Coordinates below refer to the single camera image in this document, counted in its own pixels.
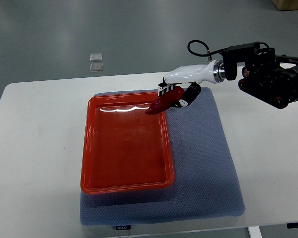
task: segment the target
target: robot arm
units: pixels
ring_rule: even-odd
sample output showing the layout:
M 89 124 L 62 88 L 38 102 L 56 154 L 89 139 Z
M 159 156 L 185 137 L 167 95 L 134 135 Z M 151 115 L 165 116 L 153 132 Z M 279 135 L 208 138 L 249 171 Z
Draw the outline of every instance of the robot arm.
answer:
M 225 79 L 223 61 L 213 60 L 209 64 L 189 65 L 175 69 L 163 77 L 158 86 L 158 95 L 172 90 L 176 84 L 191 83 L 178 102 L 173 107 L 186 107 L 190 105 L 201 92 L 200 83 L 208 81 L 220 83 Z
M 208 53 L 202 55 L 193 52 L 190 45 L 194 42 L 203 44 Z M 159 98 L 151 104 L 147 114 L 153 115 L 170 107 L 190 105 L 201 92 L 199 84 L 203 81 L 220 83 L 225 79 L 235 80 L 238 62 L 245 63 L 242 69 L 244 78 L 238 82 L 242 91 L 278 109 L 298 100 L 298 58 L 276 56 L 275 49 L 269 48 L 266 43 L 231 46 L 211 53 L 204 42 L 194 40 L 189 42 L 188 51 L 196 56 L 209 57 L 209 64 L 179 67 L 163 77 L 158 86 Z M 223 60 L 211 61 L 211 55 L 216 53 L 220 53 Z M 294 63 L 296 66 L 283 69 L 280 63 L 284 62 Z M 176 86 L 181 83 L 191 85 L 184 91 Z

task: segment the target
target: plastic tray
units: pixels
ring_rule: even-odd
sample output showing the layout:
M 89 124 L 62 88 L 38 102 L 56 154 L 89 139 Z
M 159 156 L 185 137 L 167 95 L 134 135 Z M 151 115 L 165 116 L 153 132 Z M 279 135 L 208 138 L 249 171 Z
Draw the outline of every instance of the plastic tray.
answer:
M 88 102 L 81 189 L 100 194 L 170 186 L 165 113 L 145 114 L 154 92 L 95 96 Z

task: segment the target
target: gray floor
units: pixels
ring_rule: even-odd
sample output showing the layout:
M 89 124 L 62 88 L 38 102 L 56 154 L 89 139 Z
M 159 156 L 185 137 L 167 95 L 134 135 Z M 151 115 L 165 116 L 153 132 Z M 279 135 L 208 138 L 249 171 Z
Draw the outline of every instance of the gray floor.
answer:
M 270 0 L 0 0 L 0 97 L 14 82 L 205 63 L 187 52 L 193 39 L 212 50 L 263 41 L 298 57 L 298 11 L 278 12 Z M 103 53 L 103 72 L 89 72 L 91 53 Z M 264 238 L 298 238 L 298 229 L 286 225 L 261 230 Z M 237 229 L 172 237 L 248 235 Z

